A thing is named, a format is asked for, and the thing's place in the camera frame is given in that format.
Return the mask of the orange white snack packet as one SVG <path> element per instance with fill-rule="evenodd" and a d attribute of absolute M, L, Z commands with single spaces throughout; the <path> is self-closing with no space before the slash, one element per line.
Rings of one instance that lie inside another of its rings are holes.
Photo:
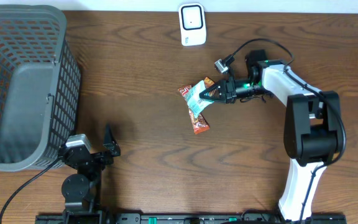
<path fill-rule="evenodd" d="M 206 77 L 204 80 L 205 88 L 209 88 L 214 85 L 214 82 L 209 77 Z"/>

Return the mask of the light blue wipes packet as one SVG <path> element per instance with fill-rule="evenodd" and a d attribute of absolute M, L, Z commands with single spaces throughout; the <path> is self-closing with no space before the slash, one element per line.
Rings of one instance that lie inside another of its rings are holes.
<path fill-rule="evenodd" d="M 207 106 L 213 104 L 210 100 L 200 98 L 200 93 L 205 89 L 204 81 L 201 80 L 195 86 L 191 87 L 189 92 L 185 95 L 186 103 L 195 118 L 197 118 Z"/>

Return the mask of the orange Top candy bar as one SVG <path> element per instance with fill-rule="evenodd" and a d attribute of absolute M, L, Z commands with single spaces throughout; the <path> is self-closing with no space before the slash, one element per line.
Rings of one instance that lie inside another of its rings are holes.
<path fill-rule="evenodd" d="M 180 87 L 178 91 L 180 92 L 182 97 L 185 97 L 185 95 L 189 92 L 191 87 L 192 87 L 191 85 L 185 85 Z M 197 117 L 195 117 L 192 110 L 188 109 L 188 112 L 191 118 L 191 123 L 195 134 L 199 134 L 210 129 L 209 124 L 207 123 L 207 121 L 205 120 L 202 114 L 199 114 Z"/>

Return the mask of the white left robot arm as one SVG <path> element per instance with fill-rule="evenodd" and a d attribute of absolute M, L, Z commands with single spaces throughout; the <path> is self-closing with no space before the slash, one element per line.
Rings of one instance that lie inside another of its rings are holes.
<path fill-rule="evenodd" d="M 58 158 L 76 170 L 62 183 L 64 223 L 114 223 L 114 217 L 100 203 L 102 171 L 121 155 L 110 125 L 105 127 L 103 146 L 105 151 L 91 153 L 86 135 L 77 134 L 70 136 L 59 150 Z"/>

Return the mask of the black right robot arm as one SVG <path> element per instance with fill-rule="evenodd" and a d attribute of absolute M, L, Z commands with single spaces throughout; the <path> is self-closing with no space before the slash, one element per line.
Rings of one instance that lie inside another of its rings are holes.
<path fill-rule="evenodd" d="M 323 172 L 334 163 L 334 155 L 344 152 L 339 96 L 310 86 L 285 61 L 268 59 L 264 50 L 246 55 L 246 79 L 235 79 L 233 61 L 229 55 L 215 62 L 216 70 L 228 78 L 201 91 L 199 97 L 228 104 L 272 95 L 286 107 L 283 143 L 290 168 L 278 208 L 283 221 L 306 223 Z"/>

